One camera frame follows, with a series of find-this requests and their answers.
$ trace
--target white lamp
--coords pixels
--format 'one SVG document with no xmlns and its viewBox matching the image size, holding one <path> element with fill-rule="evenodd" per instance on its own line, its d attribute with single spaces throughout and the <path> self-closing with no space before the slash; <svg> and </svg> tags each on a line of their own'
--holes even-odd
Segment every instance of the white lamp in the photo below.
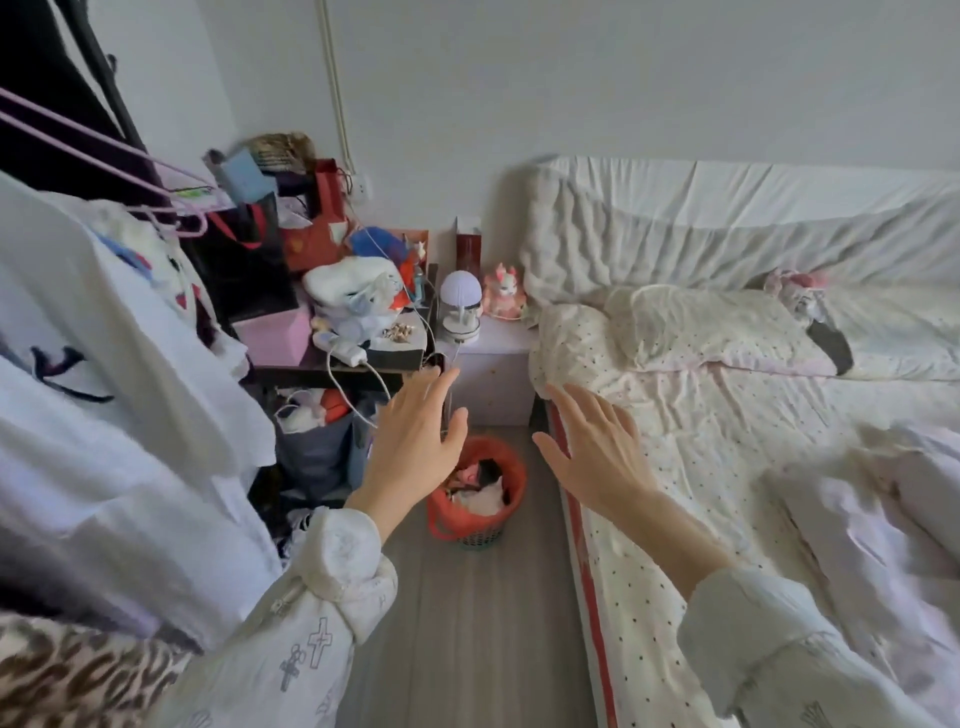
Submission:
<svg viewBox="0 0 960 728">
<path fill-rule="evenodd" d="M 483 299 L 480 281 L 469 271 L 454 271 L 440 286 L 440 300 L 457 309 L 444 316 L 444 330 L 457 344 L 473 341 L 480 335 L 480 317 L 476 308 Z"/>
</svg>

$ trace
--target pink hanger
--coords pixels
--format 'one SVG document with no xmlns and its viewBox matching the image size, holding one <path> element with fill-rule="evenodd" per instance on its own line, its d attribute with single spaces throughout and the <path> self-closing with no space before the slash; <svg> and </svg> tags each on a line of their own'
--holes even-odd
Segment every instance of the pink hanger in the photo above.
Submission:
<svg viewBox="0 0 960 728">
<path fill-rule="evenodd" d="M 125 144 L 122 141 L 111 139 L 109 136 L 106 136 L 105 134 L 94 132 L 92 129 L 88 129 L 83 124 L 78 124 L 77 122 L 73 121 L 73 119 L 68 119 L 66 116 L 61 116 L 55 111 L 50 111 L 49 109 L 42 107 L 40 104 L 35 104 L 34 102 L 29 101 L 21 96 L 17 96 L 15 93 L 11 91 L 7 91 L 3 87 L 0 87 L 0 96 L 10 101 L 13 101 L 15 104 L 19 104 L 20 106 L 25 107 L 26 109 L 36 111 L 37 113 L 42 114 L 47 118 L 53 119 L 54 121 L 58 121 L 64 126 L 70 127 L 71 129 L 74 129 L 78 132 L 85 133 L 87 136 L 92 136 L 94 139 L 99 139 L 100 141 L 104 142 L 105 144 L 109 144 L 112 147 L 116 147 L 117 149 L 122 149 L 124 152 L 129 152 L 130 154 L 135 155 L 136 157 L 147 159 L 153 162 L 154 164 L 159 164 L 160 166 L 166 167 L 167 169 L 171 169 L 174 172 L 179 172 L 180 174 L 185 175 L 186 177 L 189 177 L 192 180 L 196 180 L 197 182 L 200 182 L 204 187 L 216 187 L 215 184 L 210 184 L 209 181 L 204 180 L 201 177 L 197 177 L 192 172 L 188 172 L 185 169 L 180 169 L 179 167 L 175 167 L 173 164 L 168 164 L 165 161 L 151 157 L 146 152 L 143 152 L 135 147 L 132 147 L 129 144 Z M 95 167 L 100 167 L 100 169 L 104 170 L 105 172 L 110 172 L 110 174 L 116 175 L 122 180 L 126 180 L 131 184 L 136 184 L 137 186 L 143 187 L 144 189 L 148 189 L 151 192 L 155 192 L 158 195 L 166 197 L 167 199 L 170 200 L 171 204 L 174 202 L 174 197 L 173 195 L 170 194 L 170 190 L 163 189 L 162 187 L 157 187 L 153 184 L 150 184 L 149 182 L 144 182 L 143 180 L 140 180 L 134 175 L 128 172 L 124 172 L 122 169 L 117 169 L 116 167 L 110 166 L 106 162 L 100 161 L 96 157 L 92 157 L 89 154 L 86 154 L 84 152 L 81 152 L 80 150 L 74 149 L 69 144 L 64 144 L 62 141 L 52 137 L 48 133 L 44 133 L 39 129 L 35 129 L 29 124 L 23 121 L 20 121 L 19 119 L 13 116 L 10 116 L 9 114 L 3 111 L 0 111 L 0 120 L 6 121 L 8 124 L 16 127 L 21 132 L 25 132 L 32 136 L 35 136 L 37 139 L 40 139 L 41 141 L 45 141 L 47 144 L 50 144 L 51 146 L 54 146 L 57 149 L 60 149 L 61 151 L 66 152 L 67 154 L 70 154 L 76 158 L 82 159 L 83 161 L 88 162 L 94 165 Z M 194 205 L 192 205 L 191 203 L 185 200 L 179 200 L 178 202 L 181 205 L 180 207 L 132 206 L 132 207 L 127 207 L 127 210 L 131 212 L 148 212 L 148 213 L 183 212 L 184 210 L 186 210 L 191 215 L 195 215 L 196 217 L 200 218 L 200 229 L 195 232 L 177 230 L 177 231 L 174 231 L 175 235 L 177 237 L 203 236 L 204 233 L 206 233 L 206 215 L 202 211 L 200 211 L 197 207 L 195 207 Z"/>
</svg>

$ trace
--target basket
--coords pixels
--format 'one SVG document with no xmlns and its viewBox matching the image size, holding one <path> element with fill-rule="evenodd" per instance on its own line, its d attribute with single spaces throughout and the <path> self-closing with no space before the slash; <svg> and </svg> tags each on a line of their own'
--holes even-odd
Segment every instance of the basket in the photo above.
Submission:
<svg viewBox="0 0 960 728">
<path fill-rule="evenodd" d="M 468 437 L 460 452 L 457 470 L 490 458 L 503 472 L 503 490 L 510 496 L 510 504 L 495 516 L 477 516 L 466 508 L 451 502 L 441 486 L 426 501 L 427 524 L 430 532 L 441 541 L 457 541 L 471 549 L 485 548 L 503 533 L 503 527 L 523 500 L 527 488 L 527 471 L 519 456 L 503 441 L 495 437 Z"/>
</svg>

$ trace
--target wooden floor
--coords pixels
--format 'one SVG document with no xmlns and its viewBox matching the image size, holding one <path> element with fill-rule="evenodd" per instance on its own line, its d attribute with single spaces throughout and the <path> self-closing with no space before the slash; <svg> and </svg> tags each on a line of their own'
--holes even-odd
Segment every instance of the wooden floor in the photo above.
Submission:
<svg viewBox="0 0 960 728">
<path fill-rule="evenodd" d="M 521 427 L 526 497 L 499 541 L 434 540 L 421 504 L 384 551 L 399 593 L 359 647 L 337 728 L 592 728 L 583 631 L 553 475 Z"/>
</svg>

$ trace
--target wall outlet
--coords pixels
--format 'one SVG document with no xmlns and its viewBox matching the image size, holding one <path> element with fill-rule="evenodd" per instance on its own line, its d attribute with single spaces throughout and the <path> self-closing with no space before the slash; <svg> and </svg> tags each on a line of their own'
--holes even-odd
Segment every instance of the wall outlet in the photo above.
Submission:
<svg viewBox="0 0 960 728">
<path fill-rule="evenodd" d="M 350 181 L 353 182 L 353 188 L 350 189 L 349 182 L 346 183 L 346 187 L 350 190 L 347 196 L 351 203 L 354 205 L 363 205 L 373 199 L 370 175 L 357 172 L 351 175 Z"/>
</svg>

